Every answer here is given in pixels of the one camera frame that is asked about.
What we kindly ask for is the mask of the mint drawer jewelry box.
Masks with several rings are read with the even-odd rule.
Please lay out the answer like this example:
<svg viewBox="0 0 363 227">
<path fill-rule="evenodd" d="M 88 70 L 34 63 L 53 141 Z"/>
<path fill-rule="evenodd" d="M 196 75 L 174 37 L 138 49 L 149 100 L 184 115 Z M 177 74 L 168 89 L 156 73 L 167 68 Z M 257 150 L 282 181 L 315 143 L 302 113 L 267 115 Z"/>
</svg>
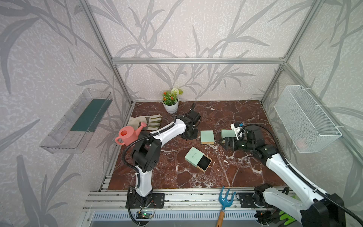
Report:
<svg viewBox="0 0 363 227">
<path fill-rule="evenodd" d="M 214 132 L 212 130 L 200 131 L 200 142 L 201 144 L 214 144 Z"/>
</svg>

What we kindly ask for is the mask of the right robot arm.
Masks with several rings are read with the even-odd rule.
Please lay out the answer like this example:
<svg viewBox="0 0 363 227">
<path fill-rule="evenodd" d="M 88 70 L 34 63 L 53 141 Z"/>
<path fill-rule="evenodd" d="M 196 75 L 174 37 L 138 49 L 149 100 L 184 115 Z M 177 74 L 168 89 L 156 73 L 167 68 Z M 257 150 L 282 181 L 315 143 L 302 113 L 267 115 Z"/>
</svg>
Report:
<svg viewBox="0 0 363 227">
<path fill-rule="evenodd" d="M 234 136 L 222 136 L 218 141 L 224 149 L 250 152 L 264 166 L 286 184 L 279 191 L 269 183 L 254 189 L 254 203 L 258 207 L 273 206 L 304 227 L 344 227 L 344 202 L 337 194 L 328 194 L 300 173 L 284 156 L 279 144 L 267 144 L 259 124 L 231 124 Z"/>
</svg>

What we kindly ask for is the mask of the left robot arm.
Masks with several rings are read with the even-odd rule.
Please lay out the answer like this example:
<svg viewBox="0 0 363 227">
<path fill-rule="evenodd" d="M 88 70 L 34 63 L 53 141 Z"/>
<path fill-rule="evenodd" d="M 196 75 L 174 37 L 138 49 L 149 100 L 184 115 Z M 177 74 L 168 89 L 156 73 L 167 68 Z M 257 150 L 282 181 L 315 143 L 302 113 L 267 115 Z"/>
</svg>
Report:
<svg viewBox="0 0 363 227">
<path fill-rule="evenodd" d="M 161 148 L 177 136 L 185 140 L 197 138 L 200 121 L 201 115 L 190 108 L 189 112 L 176 116 L 165 127 L 136 137 L 125 148 L 122 161 L 136 174 L 136 185 L 129 186 L 132 193 L 128 195 L 127 208 L 132 204 L 140 208 L 150 205 L 153 195 L 152 172 L 159 162 Z"/>
</svg>

